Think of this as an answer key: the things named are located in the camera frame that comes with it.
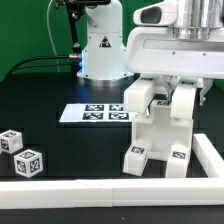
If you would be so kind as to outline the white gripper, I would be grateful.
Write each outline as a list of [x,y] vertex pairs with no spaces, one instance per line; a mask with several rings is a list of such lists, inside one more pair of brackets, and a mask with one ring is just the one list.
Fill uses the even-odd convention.
[[212,29],[208,40],[178,40],[168,27],[138,27],[128,37],[126,67],[142,74],[167,75],[162,84],[167,100],[180,77],[211,78],[203,80],[200,105],[213,85],[212,79],[224,79],[224,28]]

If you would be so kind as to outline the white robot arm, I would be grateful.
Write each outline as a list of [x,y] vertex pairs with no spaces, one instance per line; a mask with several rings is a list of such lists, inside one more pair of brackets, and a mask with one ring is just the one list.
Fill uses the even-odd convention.
[[142,80],[125,98],[126,104],[151,101],[154,80],[224,78],[223,0],[163,0],[136,10],[137,25],[126,45],[120,40],[121,25],[106,7],[89,9],[90,40],[83,55],[83,73],[105,80],[113,72],[139,73]]

